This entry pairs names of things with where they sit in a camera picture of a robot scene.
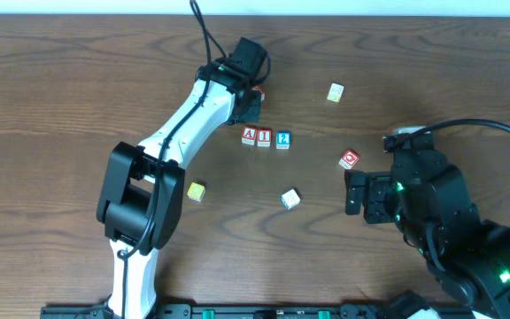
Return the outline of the red letter A block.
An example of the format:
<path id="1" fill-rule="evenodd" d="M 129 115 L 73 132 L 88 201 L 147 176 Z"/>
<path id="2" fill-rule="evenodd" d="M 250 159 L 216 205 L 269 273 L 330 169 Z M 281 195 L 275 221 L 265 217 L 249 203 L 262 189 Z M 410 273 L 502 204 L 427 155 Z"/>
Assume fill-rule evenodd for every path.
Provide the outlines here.
<path id="1" fill-rule="evenodd" d="M 257 141 L 258 130 L 253 127 L 245 126 L 242 133 L 242 143 L 247 145 L 255 145 Z"/>

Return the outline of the red letter I block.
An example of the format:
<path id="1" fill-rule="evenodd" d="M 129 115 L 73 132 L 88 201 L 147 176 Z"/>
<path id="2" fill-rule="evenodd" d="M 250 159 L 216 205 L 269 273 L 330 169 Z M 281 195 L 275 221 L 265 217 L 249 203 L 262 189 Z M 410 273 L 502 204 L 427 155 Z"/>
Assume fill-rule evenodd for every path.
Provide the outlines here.
<path id="1" fill-rule="evenodd" d="M 272 142 L 272 130 L 271 129 L 260 129 L 257 136 L 258 147 L 269 147 Z"/>

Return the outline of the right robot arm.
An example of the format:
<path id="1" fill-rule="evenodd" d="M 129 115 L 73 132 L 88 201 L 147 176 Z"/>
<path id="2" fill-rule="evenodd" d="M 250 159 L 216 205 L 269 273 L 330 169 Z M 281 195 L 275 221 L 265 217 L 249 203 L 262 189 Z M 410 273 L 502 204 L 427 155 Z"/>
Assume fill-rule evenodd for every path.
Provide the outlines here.
<path id="1" fill-rule="evenodd" d="M 345 212 L 392 223 L 456 302 L 491 318 L 510 318 L 510 228 L 482 220 L 464 175 L 430 134 L 401 146 L 383 139 L 387 172 L 348 170 Z"/>

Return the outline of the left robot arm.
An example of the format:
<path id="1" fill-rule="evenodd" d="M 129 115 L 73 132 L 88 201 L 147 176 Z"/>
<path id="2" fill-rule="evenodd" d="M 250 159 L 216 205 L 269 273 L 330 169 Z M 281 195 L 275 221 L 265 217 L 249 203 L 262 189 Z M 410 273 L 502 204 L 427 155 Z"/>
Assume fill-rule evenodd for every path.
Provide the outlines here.
<path id="1" fill-rule="evenodd" d="M 138 145 L 121 142 L 112 150 L 97 203 L 114 256 L 102 317 L 155 315 L 158 253 L 182 214 L 185 170 L 220 125 L 258 121 L 259 71 L 269 65 L 261 44 L 241 38 L 229 56 L 198 69 L 188 98 L 162 128 Z"/>

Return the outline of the blue number 2 block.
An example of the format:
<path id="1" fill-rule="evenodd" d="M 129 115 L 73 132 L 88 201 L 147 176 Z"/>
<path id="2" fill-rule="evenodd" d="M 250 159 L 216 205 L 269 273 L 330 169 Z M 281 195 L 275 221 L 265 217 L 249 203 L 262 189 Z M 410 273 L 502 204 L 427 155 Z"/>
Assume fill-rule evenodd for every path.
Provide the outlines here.
<path id="1" fill-rule="evenodd" d="M 291 133 L 289 131 L 278 131 L 275 135 L 275 146 L 279 150 L 287 150 L 291 145 Z"/>

